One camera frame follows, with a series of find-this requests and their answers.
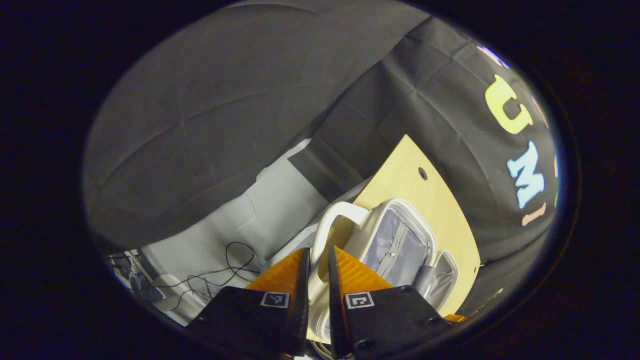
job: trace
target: blue letter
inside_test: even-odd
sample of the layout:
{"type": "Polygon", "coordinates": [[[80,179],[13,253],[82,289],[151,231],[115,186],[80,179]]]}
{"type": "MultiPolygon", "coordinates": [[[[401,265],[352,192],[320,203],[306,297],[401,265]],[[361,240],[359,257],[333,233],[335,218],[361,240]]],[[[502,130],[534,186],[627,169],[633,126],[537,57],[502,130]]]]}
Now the blue letter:
{"type": "Polygon", "coordinates": [[[529,200],[545,189],[545,177],[542,174],[533,173],[536,166],[538,166],[538,150],[533,142],[529,142],[529,150],[519,159],[507,161],[511,177],[518,178],[516,186],[521,188],[518,190],[520,209],[524,209],[529,200]]]}

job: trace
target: yellow letter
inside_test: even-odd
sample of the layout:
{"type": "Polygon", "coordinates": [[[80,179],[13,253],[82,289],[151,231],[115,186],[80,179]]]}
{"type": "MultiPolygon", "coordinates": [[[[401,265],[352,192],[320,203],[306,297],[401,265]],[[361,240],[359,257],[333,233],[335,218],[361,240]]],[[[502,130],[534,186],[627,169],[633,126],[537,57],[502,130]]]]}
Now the yellow letter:
{"type": "Polygon", "coordinates": [[[510,99],[518,99],[518,96],[507,82],[500,76],[495,75],[495,82],[486,89],[484,93],[486,104],[489,110],[500,125],[511,134],[518,134],[527,125],[533,125],[531,114],[524,105],[520,104],[520,114],[513,120],[504,113],[504,105],[510,99]]]}

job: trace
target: wooden board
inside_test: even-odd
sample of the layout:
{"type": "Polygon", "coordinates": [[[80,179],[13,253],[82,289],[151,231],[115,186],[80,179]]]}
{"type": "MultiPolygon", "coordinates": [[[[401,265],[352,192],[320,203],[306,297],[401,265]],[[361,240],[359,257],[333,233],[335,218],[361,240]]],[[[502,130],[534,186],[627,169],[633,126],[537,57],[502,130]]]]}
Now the wooden board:
{"type": "MultiPolygon", "coordinates": [[[[353,202],[372,209],[394,198],[407,200],[422,215],[435,235],[438,250],[448,250],[454,258],[460,276],[449,301],[440,310],[441,316],[455,314],[467,298],[480,268],[480,255],[471,228],[458,202],[435,167],[418,146],[404,136],[389,159],[353,202]],[[424,169],[424,180],[419,169],[424,169]]],[[[319,265],[319,275],[327,273],[327,249],[333,245],[344,248],[353,234],[353,223],[345,218],[335,222],[319,265]]]]}

